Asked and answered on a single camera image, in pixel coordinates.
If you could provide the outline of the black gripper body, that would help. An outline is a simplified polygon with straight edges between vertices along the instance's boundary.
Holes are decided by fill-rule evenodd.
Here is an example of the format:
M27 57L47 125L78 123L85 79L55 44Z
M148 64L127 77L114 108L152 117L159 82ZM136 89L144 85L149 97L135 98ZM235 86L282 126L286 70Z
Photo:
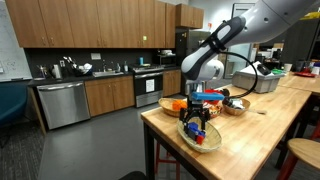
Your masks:
M201 102L195 101L193 102L192 100L188 99L187 100L187 114L191 115L192 113L197 113L200 115L204 114L204 108L203 104Z

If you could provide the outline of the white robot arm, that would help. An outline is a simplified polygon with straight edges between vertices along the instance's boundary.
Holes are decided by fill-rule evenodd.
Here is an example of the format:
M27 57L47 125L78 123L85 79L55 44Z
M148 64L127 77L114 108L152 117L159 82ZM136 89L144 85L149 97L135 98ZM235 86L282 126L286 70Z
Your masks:
M218 71L212 58L226 48L266 42L288 30L319 0L258 0L249 10L224 21L181 65L187 83L198 85Z

